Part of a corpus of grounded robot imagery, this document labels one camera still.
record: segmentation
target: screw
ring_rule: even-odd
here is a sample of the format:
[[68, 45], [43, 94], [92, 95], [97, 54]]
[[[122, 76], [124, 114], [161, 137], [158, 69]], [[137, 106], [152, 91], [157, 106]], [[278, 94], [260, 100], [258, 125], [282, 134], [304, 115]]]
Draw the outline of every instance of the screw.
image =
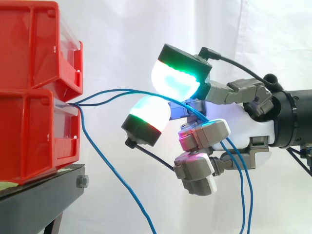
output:
[[77, 188], [87, 188], [89, 185], [89, 177], [87, 175], [78, 175], [76, 186]]

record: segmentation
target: red storage bin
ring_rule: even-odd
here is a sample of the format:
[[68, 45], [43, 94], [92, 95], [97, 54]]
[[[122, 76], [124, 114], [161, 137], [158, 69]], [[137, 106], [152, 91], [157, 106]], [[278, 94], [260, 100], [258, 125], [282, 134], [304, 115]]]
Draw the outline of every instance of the red storage bin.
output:
[[52, 1], [0, 0], [0, 88], [82, 94], [82, 43]]
[[48, 90], [0, 90], [0, 181], [24, 184], [79, 160], [78, 109]]

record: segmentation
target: blue cable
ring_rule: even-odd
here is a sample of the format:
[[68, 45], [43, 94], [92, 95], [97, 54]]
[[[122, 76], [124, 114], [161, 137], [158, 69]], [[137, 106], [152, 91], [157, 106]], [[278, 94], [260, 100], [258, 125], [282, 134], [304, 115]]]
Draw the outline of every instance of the blue cable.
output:
[[232, 161], [235, 163], [238, 172], [239, 172], [239, 177], [240, 177], [240, 194], [242, 197], [242, 204], [243, 204], [243, 224], [242, 224], [242, 228], [239, 232], [239, 234], [242, 234], [245, 228], [245, 218], [246, 218], [246, 211], [245, 211], [245, 198], [244, 198], [244, 179], [243, 179], [243, 173], [242, 170], [240, 169], [240, 166], [238, 165], [237, 160], [234, 158], [234, 156], [231, 154], [231, 152], [225, 147], [224, 143], [221, 141], [220, 142], [222, 148], [224, 149], [224, 151], [231, 157]]
[[252, 224], [252, 214], [253, 214], [253, 207], [254, 207], [254, 192], [253, 192], [253, 186], [252, 186], [252, 182], [250, 180], [249, 177], [249, 173], [247, 170], [247, 166], [245, 164], [245, 161], [242, 157], [242, 155], [240, 154], [240, 152], [238, 151], [238, 149], [235, 147], [235, 145], [233, 144], [233, 142], [227, 137], [226, 140], [229, 142], [229, 144], [233, 147], [233, 149], [235, 150], [235, 152], [237, 153], [239, 159], [241, 160], [245, 173], [246, 173], [246, 177], [247, 177], [247, 181], [248, 181], [248, 185], [249, 185], [249, 190], [250, 190], [250, 209], [249, 209], [249, 217], [248, 217], [248, 227], [247, 227], [247, 234], [250, 233], [250, 228], [251, 228], [251, 224]]
[[[98, 96], [98, 95], [101, 95], [101, 94], [105, 94], [105, 93], [109, 93], [109, 92], [117, 92], [117, 91], [126, 91], [126, 93], [121, 93], [121, 94], [118, 94], [114, 97], [112, 97], [111, 99], [107, 100], [107, 101], [104, 101], [104, 102], [100, 102], [100, 103], [94, 103], [94, 104], [80, 104], [84, 101], [87, 101], [95, 96]], [[176, 101], [172, 98], [169, 98], [169, 97], [166, 97], [166, 96], [163, 96], [163, 95], [159, 95], [159, 94], [154, 94], [154, 93], [150, 93], [150, 92], [146, 92], [146, 91], [140, 91], [140, 90], [134, 90], [134, 89], [112, 89], [112, 90], [105, 90], [105, 91], [101, 91], [101, 92], [98, 92], [96, 94], [93, 94], [89, 97], [86, 97], [84, 98], [83, 100], [80, 100], [78, 102], [75, 103], [75, 106], [77, 106], [77, 104], [79, 104], [80, 106], [99, 106], [99, 105], [103, 105], [103, 104], [106, 104], [118, 97], [121, 97], [123, 95], [129, 95], [129, 94], [147, 94], [147, 95], [152, 95], [152, 96], [156, 96], [156, 97], [160, 97], [160, 98], [163, 98], [165, 100], [168, 100], [168, 101], [172, 101], [180, 106], [183, 106], [184, 108], [186, 108], [187, 110], [189, 110], [190, 112], [193, 112], [195, 116], [197, 116], [200, 120], [202, 120], [203, 122], [209, 122], [208, 119], [200, 112], [198, 112], [197, 110], [194, 110], [192, 107], [188, 106], [188, 105], [185, 105], [184, 103], [182, 102], [179, 102], [179, 101]], [[227, 137], [226, 140], [231, 144], [231, 146], [233, 147], [233, 149], [235, 150], [235, 152], [237, 153], [240, 161], [242, 162], [243, 164], [243, 167], [244, 167], [244, 170], [245, 170], [245, 173], [246, 173], [246, 177], [247, 177], [247, 180], [248, 180], [248, 185], [249, 185], [249, 188], [250, 188], [250, 193], [251, 193], [251, 205], [250, 205], [250, 211], [249, 211], [249, 219], [248, 219], [248, 230], [247, 230], [247, 233], [249, 234], [250, 233], [250, 227], [251, 227], [251, 218], [252, 218], [252, 210], [253, 210], [253, 198], [254, 198], [254, 195], [253, 195], [253, 188], [252, 188], [252, 183], [251, 183], [251, 180], [250, 180], [250, 177], [249, 177], [249, 174], [248, 174], [248, 170], [247, 170], [247, 167], [246, 167], [246, 164], [245, 164], [245, 161], [243, 159], [243, 157], [241, 156], [240, 152], [238, 151], [238, 149], [235, 147], [235, 145], [231, 142], [231, 140]], [[221, 142], [221, 146], [223, 147], [223, 149], [227, 152], [227, 154], [230, 155], [231, 159], [233, 160], [233, 162], [235, 163], [235, 165], [237, 166], [237, 169], [239, 171], [239, 174], [240, 174], [240, 180], [241, 180], [241, 196], [242, 196], [242, 206], [243, 206], [243, 224], [242, 224], [242, 229], [240, 231], [240, 234], [243, 232], [244, 230], [244, 226], [245, 226], [245, 201], [244, 201], [244, 191], [243, 191], [243, 177], [242, 177], [242, 171], [236, 161], [236, 159], [233, 157], [233, 155], [231, 154], [231, 152], [225, 147], [225, 145], [223, 144], [223, 142]]]
[[140, 207], [142, 213], [144, 214], [144, 216], [146, 217], [151, 230], [153, 232], [153, 234], [157, 234], [156, 230], [153, 226], [152, 220], [149, 217], [149, 215], [147, 214], [147, 212], [145, 211], [142, 203], [140, 202], [140, 200], [138, 199], [136, 193], [132, 190], [132, 188], [130, 187], [129, 184], [127, 184], [127, 182], [121, 177], [121, 175], [116, 171], [116, 169], [113, 167], [113, 165], [109, 162], [109, 160], [104, 156], [104, 154], [101, 152], [101, 150], [97, 147], [97, 145], [92, 141], [91, 137], [89, 136], [86, 127], [85, 127], [85, 122], [84, 122], [84, 115], [83, 115], [83, 111], [81, 109], [81, 107], [77, 104], [71, 104], [76, 106], [79, 110], [80, 110], [80, 114], [81, 114], [81, 125], [82, 125], [82, 130], [84, 132], [84, 134], [86, 135], [87, 139], [89, 140], [89, 142], [91, 143], [91, 145], [93, 146], [93, 148], [96, 150], [96, 152], [100, 155], [100, 157], [104, 160], [104, 162], [107, 164], [107, 166], [113, 171], [113, 173], [117, 176], [117, 178], [120, 180], [120, 182], [128, 189], [128, 191], [130, 192], [130, 194], [132, 195], [132, 197], [134, 198], [134, 200], [136, 201], [136, 203], [138, 204], [138, 206]]

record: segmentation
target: white backdrop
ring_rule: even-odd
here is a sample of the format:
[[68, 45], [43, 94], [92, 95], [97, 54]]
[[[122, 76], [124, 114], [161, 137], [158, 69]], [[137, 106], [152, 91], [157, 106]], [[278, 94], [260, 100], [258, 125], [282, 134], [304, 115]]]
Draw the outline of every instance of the white backdrop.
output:
[[[312, 89], [310, 0], [58, 2], [84, 44], [84, 97], [112, 88], [154, 92], [150, 74], [164, 43], [192, 54], [206, 46], [260, 76], [276, 74], [285, 89]], [[219, 82], [249, 78], [222, 61], [213, 66], [211, 78]], [[174, 173], [124, 145], [126, 134], [120, 126], [139, 98], [121, 97], [105, 106], [83, 109], [90, 136], [132, 186], [157, 233], [238, 233], [242, 211], [237, 171], [216, 178], [215, 195], [189, 195]], [[182, 153], [177, 132], [184, 121], [170, 122], [155, 147], [148, 149], [172, 164]], [[311, 178], [285, 151], [272, 151], [265, 165], [250, 172], [252, 233], [311, 233]], [[59, 233], [151, 233], [133, 198], [83, 135], [80, 155], [90, 184], [64, 212]]]

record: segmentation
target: led light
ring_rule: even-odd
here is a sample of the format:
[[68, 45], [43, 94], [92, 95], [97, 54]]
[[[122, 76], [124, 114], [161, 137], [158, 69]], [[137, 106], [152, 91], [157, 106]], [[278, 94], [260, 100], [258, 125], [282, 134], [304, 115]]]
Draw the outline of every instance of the led light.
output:
[[130, 114], [139, 117], [162, 132], [170, 119], [171, 110], [164, 99], [147, 96], [136, 103]]
[[189, 99], [200, 85], [195, 76], [175, 70], [159, 60], [152, 71], [152, 82], [160, 94], [178, 101]]

